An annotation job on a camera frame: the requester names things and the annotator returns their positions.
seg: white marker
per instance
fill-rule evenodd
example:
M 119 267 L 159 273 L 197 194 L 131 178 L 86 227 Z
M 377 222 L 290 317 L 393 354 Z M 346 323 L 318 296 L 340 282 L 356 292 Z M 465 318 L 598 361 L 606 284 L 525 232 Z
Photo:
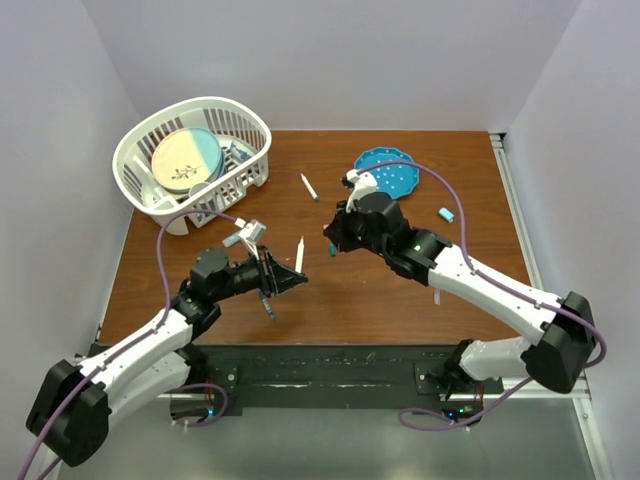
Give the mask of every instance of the white marker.
M 304 257 L 304 235 L 300 237 L 298 253 L 296 254 L 296 272 L 298 273 L 302 273 L 302 257 Z
M 304 173 L 300 174 L 300 178 L 302 178 L 302 183 L 304 183 L 304 186 L 307 187 L 307 190 L 309 190 L 309 194 L 311 195 L 311 198 L 313 198 L 316 202 L 320 201 L 318 194 L 309 183 L 309 180 L 307 180 L 307 177 L 304 176 Z

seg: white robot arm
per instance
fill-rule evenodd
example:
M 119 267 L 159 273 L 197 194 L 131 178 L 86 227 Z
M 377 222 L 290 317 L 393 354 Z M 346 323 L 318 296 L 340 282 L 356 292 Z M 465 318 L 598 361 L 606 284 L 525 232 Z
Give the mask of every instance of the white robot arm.
M 339 251 L 369 250 L 398 275 L 453 293 L 521 334 L 494 342 L 464 340 L 444 372 L 436 374 L 439 381 L 455 390 L 490 377 L 528 374 L 550 390 L 571 391 L 596 345 L 584 297 L 571 292 L 562 299 L 524 285 L 465 255 L 448 239 L 411 227 L 368 172 L 351 170 L 343 183 L 353 189 L 351 196 L 338 203 L 324 231 Z M 561 313 L 567 311 L 580 323 Z
M 78 364 L 62 360 L 54 365 L 27 428 L 44 437 L 67 465 L 77 466 L 128 414 L 164 392 L 193 383 L 193 373 L 201 378 L 198 369 L 206 356 L 191 342 L 220 317 L 219 301 L 256 289 L 272 297 L 307 282 L 304 274 L 277 262 L 268 248 L 255 245 L 263 231 L 258 222 L 243 227 L 240 237 L 248 244 L 249 258 L 242 263 L 230 264 L 224 249 L 201 252 L 170 308 L 126 339 Z

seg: wooden table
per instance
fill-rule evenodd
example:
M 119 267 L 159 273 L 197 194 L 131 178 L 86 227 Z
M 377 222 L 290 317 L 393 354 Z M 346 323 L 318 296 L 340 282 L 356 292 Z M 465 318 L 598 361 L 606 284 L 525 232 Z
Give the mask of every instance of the wooden table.
M 309 283 L 271 300 L 271 322 L 257 292 L 221 303 L 222 316 L 199 343 L 458 343 L 514 335 L 505 324 L 453 295 L 402 279 L 369 252 L 329 255 L 322 226 L 348 193 L 340 178 L 364 150 L 394 146 L 442 174 L 459 193 L 468 221 L 471 255 L 527 282 L 524 260 L 500 174 L 484 132 L 274 132 L 269 180 L 252 189 L 229 212 L 267 226 L 262 241 L 275 257 L 294 264 L 305 238 L 304 271 Z M 320 196 L 314 202 L 300 180 L 304 172 Z M 412 225 L 429 228 L 454 243 L 460 223 L 437 212 L 455 205 L 436 180 L 421 174 L 414 192 L 400 201 Z M 188 276 L 201 250 L 220 246 L 235 227 L 216 219 L 188 236 L 167 235 L 164 259 L 173 291 Z M 110 344 L 149 321 L 164 304 L 154 253 L 159 226 L 136 212 L 124 247 L 100 343 Z M 235 245 L 232 260 L 246 258 Z

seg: purple cable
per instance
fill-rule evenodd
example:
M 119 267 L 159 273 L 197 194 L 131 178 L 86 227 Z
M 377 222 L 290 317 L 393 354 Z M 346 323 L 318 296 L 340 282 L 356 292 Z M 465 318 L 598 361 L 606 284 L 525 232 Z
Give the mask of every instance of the purple cable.
M 211 425 L 212 423 L 217 422 L 218 420 L 220 420 L 220 418 L 222 418 L 224 412 L 227 411 L 227 405 L 229 404 L 229 396 L 227 395 L 227 392 L 224 388 L 216 385 L 215 383 L 192 383 L 191 385 L 183 385 L 180 388 L 176 388 L 175 390 L 172 390 L 172 392 L 185 392 L 187 390 L 194 390 L 196 388 L 213 388 L 214 390 L 220 392 L 220 394 L 222 395 L 222 408 L 213 417 L 208 418 L 207 420 L 204 420 L 200 423 L 183 422 L 181 425 L 186 425 L 187 428 L 204 427 L 206 425 Z
M 204 214 L 204 215 L 214 214 L 217 217 L 225 218 L 225 219 L 229 220 L 232 223 L 235 223 L 236 220 L 237 220 L 237 217 L 234 217 L 232 215 L 228 215 L 226 213 L 217 212 L 215 210 L 204 210 L 204 209 L 197 209 L 196 210 L 196 209 L 194 209 L 194 210 L 189 210 L 188 212 L 176 213 L 173 217 L 171 217 L 169 219 L 169 221 L 167 223 L 165 223 L 162 226 L 162 228 L 160 229 L 160 232 L 158 233 L 158 239 L 156 241 L 156 256 L 158 257 L 158 267 L 160 269 L 160 277 L 162 278 L 162 285 L 164 287 L 165 303 L 164 303 L 164 311 L 162 312 L 162 317 L 158 321 L 158 324 L 156 325 L 156 328 L 160 328 L 166 323 L 167 317 L 169 316 L 169 310 L 171 309 L 171 290 L 169 289 L 169 279 L 167 278 L 167 272 L 165 270 L 164 263 L 162 261 L 162 239 L 164 237 L 165 232 L 167 231 L 167 228 L 169 228 L 169 225 L 171 225 L 178 218 L 184 217 L 185 215 L 191 215 L 193 213 L 201 213 L 201 214 Z M 138 343 L 142 342 L 145 338 L 149 337 L 150 335 L 153 335 L 153 332 L 154 332 L 153 329 L 149 329 L 146 332 L 144 332 L 143 334 L 141 334 L 138 337 L 134 338 L 128 344 L 123 345 L 118 350 L 116 350 L 111 355 L 109 355 L 105 359 L 104 364 L 105 365 L 110 364 L 116 358 L 118 358 L 120 355 L 122 355 L 124 352 L 126 352 L 130 348 L 134 347 Z M 91 381 L 91 379 L 93 377 L 95 377 L 98 374 L 98 372 L 100 372 L 100 370 L 101 370 L 101 367 L 96 367 L 86 377 L 84 377 L 80 381 L 80 383 L 78 383 L 78 385 L 76 385 L 75 388 L 73 390 L 71 390 L 71 392 L 69 392 L 69 394 L 64 398 L 64 400 L 62 400 L 62 402 L 60 403 L 60 405 L 58 405 L 58 408 L 55 409 L 55 411 L 53 412 L 51 417 L 49 417 L 49 420 L 47 420 L 47 423 L 45 423 L 44 427 L 42 427 L 42 430 L 38 434 L 38 437 L 36 438 L 36 441 L 33 443 L 33 446 L 31 447 L 31 450 L 29 451 L 29 454 L 27 455 L 27 459 L 25 460 L 24 465 L 22 465 L 22 468 L 20 469 L 20 473 L 18 474 L 18 480 L 24 480 L 27 477 L 27 473 L 29 472 L 29 468 L 31 468 L 31 464 L 33 463 L 33 460 L 36 458 L 36 454 L 38 453 L 38 449 L 40 448 L 40 445 L 42 445 L 42 443 L 44 442 L 44 439 L 46 438 L 47 434 L 49 433 L 49 431 L 53 427 L 54 422 L 62 414 L 64 409 L 67 408 L 67 406 L 71 403 L 71 401 Z M 199 424 L 199 426 L 208 425 L 209 423 L 213 423 L 213 422 L 202 422 L 201 424 Z M 59 462 L 59 459 L 54 460 L 45 469 L 46 474 L 49 474 L 51 472 L 51 470 L 53 470 L 53 468 L 55 468 L 55 464 L 57 464 L 58 462 Z
M 462 251 L 462 257 L 464 258 L 464 262 L 467 264 L 469 269 L 472 272 L 474 272 L 476 275 L 478 275 L 480 278 L 482 278 L 483 280 L 489 282 L 494 287 L 498 287 L 498 288 L 504 290 L 505 292 L 510 293 L 511 295 L 513 295 L 513 296 L 515 296 L 515 297 L 517 297 L 517 298 L 519 298 L 519 299 L 521 299 L 521 300 L 523 300 L 525 302 L 531 303 L 532 305 L 536 305 L 537 304 L 537 302 L 536 302 L 536 300 L 534 298 L 529 297 L 528 295 L 525 295 L 524 293 L 521 293 L 521 292 L 518 292 L 518 291 L 514 290 L 513 288 L 509 287 L 508 285 L 505 285 L 502 282 L 500 282 L 500 281 L 492 278 L 491 276 L 487 275 L 483 271 L 477 270 L 473 266 L 473 263 L 471 262 L 471 257 L 469 256 L 469 251 L 467 249 L 467 222 L 466 222 L 466 219 L 465 219 L 465 216 L 464 216 L 464 209 L 462 208 L 462 201 L 460 200 L 460 197 L 458 196 L 456 191 L 453 189 L 453 187 L 449 184 L 449 182 L 447 182 L 444 179 L 444 177 L 442 177 L 440 174 L 436 173 L 435 171 L 431 170 L 428 167 L 425 167 L 424 165 L 420 165 L 419 163 L 409 162 L 407 160 L 391 160 L 389 162 L 384 162 L 384 163 L 381 163 L 381 164 L 371 165 L 369 167 L 365 167 L 365 168 L 359 169 L 357 171 L 357 173 L 358 173 L 358 175 L 360 175 L 360 174 L 368 172 L 370 170 L 375 170 L 376 168 L 380 168 L 380 167 L 384 167 L 384 166 L 388 166 L 388 165 L 406 165 L 408 167 L 417 168 L 419 170 L 422 170 L 422 171 L 428 173 L 429 175 L 434 177 L 436 180 L 438 180 L 442 185 L 444 185 L 444 187 L 449 191 L 449 193 L 453 197 L 453 200 L 456 202 L 456 206 L 458 207 L 458 212 L 460 214 L 460 249 Z M 593 334 L 593 336 L 598 341 L 598 344 L 600 344 L 600 352 L 598 353 L 598 356 L 594 360 L 592 360 L 591 362 L 588 362 L 586 364 L 585 368 L 593 367 L 593 366 L 599 364 L 600 362 L 602 362 L 602 360 L 604 360 L 604 357 L 607 355 L 607 344 L 604 341 L 604 338 L 602 337 L 602 334 L 593 325 L 591 325 L 589 322 L 587 322 L 583 318 L 580 318 L 575 313 L 570 312 L 569 310 L 566 310 L 564 308 L 556 307 L 554 305 L 549 305 L 548 303 L 544 303 L 544 302 L 538 304 L 538 306 L 540 308 L 544 308 L 546 310 L 550 310 L 550 311 L 555 312 L 555 313 L 557 313 L 559 315 L 563 315 L 563 316 L 569 318 L 570 320 L 573 320 L 574 322 L 576 322 L 579 325 L 581 325 L 582 327 L 586 328 L 587 330 L 589 330 L 589 332 L 591 332 Z M 524 387 L 527 383 L 529 383 L 531 380 L 532 379 L 530 377 L 526 378 L 525 380 L 523 380 L 520 383 L 518 383 L 511 390 L 505 392 L 500 398 L 498 398 L 495 402 L 493 402 L 487 408 L 485 408 L 484 410 L 476 413 L 474 416 L 469 417 L 469 418 L 467 418 L 465 420 L 462 420 L 460 422 L 456 422 L 456 423 L 449 424 L 449 425 L 446 425 L 446 426 L 435 427 L 435 426 L 417 425 L 417 424 L 411 423 L 411 422 L 409 422 L 409 421 L 407 421 L 407 420 L 405 420 L 403 418 L 403 415 L 405 413 L 415 412 L 415 413 L 425 413 L 425 414 L 431 415 L 433 417 L 444 418 L 447 421 L 450 420 L 450 419 L 448 419 L 444 415 L 441 415 L 438 412 L 434 412 L 433 410 L 427 410 L 427 409 L 418 408 L 418 407 L 415 407 L 415 408 L 404 408 L 404 409 L 400 410 L 400 412 L 398 412 L 398 418 L 399 418 L 400 422 L 403 425 L 405 425 L 405 426 L 407 426 L 409 428 L 413 428 L 415 430 L 430 431 L 430 432 L 442 432 L 442 431 L 455 430 L 457 428 L 466 427 L 467 425 L 469 425 L 469 424 L 475 422 L 476 420 L 482 418 L 486 413 L 489 413 L 491 410 L 496 408 L 498 405 L 500 405 L 502 402 L 504 402 L 507 398 L 509 398 L 511 395 L 513 395 L 518 390 L 520 390 L 522 387 Z
M 37 480 L 44 480 L 47 478 L 47 475 L 51 473 L 51 471 L 58 466 L 58 464 L 62 461 L 62 458 L 58 457 L 53 462 L 49 464 L 49 466 L 40 474 Z
M 514 393 L 516 393 L 518 390 L 520 390 L 522 387 L 524 387 L 527 383 L 531 382 L 532 380 L 533 379 L 531 377 L 525 378 L 520 383 L 518 383 L 515 387 L 508 390 L 502 396 L 497 398 L 495 402 L 493 402 L 491 405 L 486 407 L 484 410 L 481 410 L 480 412 L 476 413 L 472 417 L 465 418 L 464 420 L 461 420 L 459 422 L 453 422 L 453 420 L 451 420 L 450 418 L 447 418 L 443 414 L 434 412 L 433 410 L 428 410 L 426 408 L 420 408 L 420 407 L 403 408 L 398 412 L 398 420 L 400 420 L 400 423 L 403 424 L 405 427 L 413 428 L 414 430 L 422 430 L 423 432 L 447 432 L 449 430 L 456 430 L 458 428 L 471 425 L 473 422 L 480 420 L 487 413 L 489 413 L 491 410 L 496 408 L 498 405 L 500 405 L 507 398 L 509 398 Z M 447 422 L 452 422 L 452 423 L 450 423 L 449 425 L 442 425 L 440 427 L 431 426 L 431 425 L 418 425 L 416 423 L 412 423 L 408 420 L 405 420 L 404 415 L 406 413 L 424 413 L 427 415 L 431 415 L 432 417 L 442 418 L 443 420 Z

